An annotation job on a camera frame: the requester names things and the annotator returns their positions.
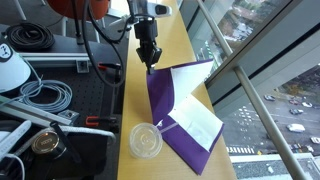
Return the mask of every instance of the purple cloth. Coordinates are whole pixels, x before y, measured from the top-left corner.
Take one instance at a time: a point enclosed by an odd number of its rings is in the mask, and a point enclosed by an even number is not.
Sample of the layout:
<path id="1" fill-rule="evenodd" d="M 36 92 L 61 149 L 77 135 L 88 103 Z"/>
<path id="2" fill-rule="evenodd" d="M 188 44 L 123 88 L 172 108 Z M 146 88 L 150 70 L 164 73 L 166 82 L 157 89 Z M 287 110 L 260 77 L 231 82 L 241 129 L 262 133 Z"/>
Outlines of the purple cloth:
<path id="1" fill-rule="evenodd" d="M 171 68 L 180 68 L 184 66 L 205 63 L 211 60 L 186 63 L 173 66 Z M 171 76 L 171 68 L 156 70 L 154 74 L 147 75 L 147 86 L 152 110 L 153 124 L 157 125 L 162 121 L 159 130 L 176 123 L 168 114 L 174 105 L 174 87 Z M 221 135 L 223 126 L 218 136 L 211 145 L 210 152 L 207 152 L 200 146 L 181 126 L 177 125 L 170 130 L 162 133 L 163 139 L 169 146 L 199 175 L 210 157 L 212 149 Z"/>

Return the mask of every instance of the city street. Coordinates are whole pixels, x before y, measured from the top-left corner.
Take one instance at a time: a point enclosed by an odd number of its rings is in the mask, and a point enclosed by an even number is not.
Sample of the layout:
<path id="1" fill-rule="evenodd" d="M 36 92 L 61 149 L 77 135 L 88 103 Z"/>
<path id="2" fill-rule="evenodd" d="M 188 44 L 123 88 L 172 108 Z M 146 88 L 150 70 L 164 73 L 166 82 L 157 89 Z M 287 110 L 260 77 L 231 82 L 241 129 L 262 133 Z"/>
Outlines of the city street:
<path id="1" fill-rule="evenodd" d="M 304 107 L 301 104 L 293 105 L 285 98 L 276 98 L 275 101 L 263 99 L 263 102 L 288 144 L 310 145 L 314 154 L 320 154 L 320 144 L 313 144 L 310 140 L 312 136 L 320 137 L 320 109 Z M 290 109 L 301 109 L 304 112 L 292 115 Z M 264 154 L 276 152 L 251 103 L 221 120 L 225 123 L 223 136 L 230 155 L 258 154 L 258 151 Z M 302 124 L 306 131 L 290 132 L 286 126 L 293 123 Z"/>

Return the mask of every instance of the plastic lid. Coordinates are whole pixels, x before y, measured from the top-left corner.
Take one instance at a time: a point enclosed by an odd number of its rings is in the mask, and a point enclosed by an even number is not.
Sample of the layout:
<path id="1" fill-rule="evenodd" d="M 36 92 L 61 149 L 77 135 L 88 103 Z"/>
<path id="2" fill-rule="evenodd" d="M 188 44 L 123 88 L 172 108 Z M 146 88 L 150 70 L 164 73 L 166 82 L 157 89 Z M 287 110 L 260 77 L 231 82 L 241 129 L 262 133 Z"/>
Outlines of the plastic lid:
<path id="1" fill-rule="evenodd" d="M 162 136 L 157 127 L 149 123 L 135 126 L 129 139 L 131 154 L 136 158 L 150 159 L 162 148 Z"/>

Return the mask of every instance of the yellow table surface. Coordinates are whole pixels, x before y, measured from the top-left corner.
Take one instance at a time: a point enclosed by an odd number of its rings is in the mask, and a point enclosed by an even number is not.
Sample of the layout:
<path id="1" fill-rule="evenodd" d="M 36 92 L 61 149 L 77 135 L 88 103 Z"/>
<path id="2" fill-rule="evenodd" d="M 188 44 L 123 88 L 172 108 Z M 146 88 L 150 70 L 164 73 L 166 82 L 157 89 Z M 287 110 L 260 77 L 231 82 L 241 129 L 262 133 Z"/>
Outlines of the yellow table surface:
<path id="1" fill-rule="evenodd" d="M 158 18 L 158 47 L 163 52 L 156 69 L 195 61 L 182 17 L 175 0 L 158 3 L 169 5 L 172 16 Z M 197 175 L 165 142 L 160 153 L 153 159 L 136 159 L 129 152 L 129 134 L 139 123 L 152 123 L 152 114 L 146 86 L 146 66 L 141 63 L 136 48 L 139 40 L 134 30 L 130 33 L 123 117 L 120 140 L 118 179 L 236 179 L 234 169 L 221 136 L 211 153 L 201 176 Z M 193 95 L 209 110 L 213 111 L 205 86 L 200 85 Z"/>

